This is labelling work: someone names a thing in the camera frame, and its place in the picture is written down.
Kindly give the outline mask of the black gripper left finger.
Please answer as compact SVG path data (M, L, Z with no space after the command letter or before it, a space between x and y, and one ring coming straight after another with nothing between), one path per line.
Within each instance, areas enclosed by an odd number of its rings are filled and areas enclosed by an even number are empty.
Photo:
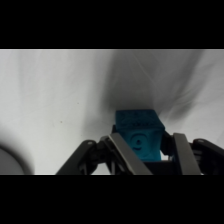
M57 175L91 175L105 164L112 175L151 175L119 133L102 137L99 142L83 141L58 170Z

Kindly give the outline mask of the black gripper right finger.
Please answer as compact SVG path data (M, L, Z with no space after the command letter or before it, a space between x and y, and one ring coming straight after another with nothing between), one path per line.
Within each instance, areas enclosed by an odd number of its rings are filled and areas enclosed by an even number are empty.
M180 175L224 175L224 149L205 139L190 144L184 134L173 134L173 159Z

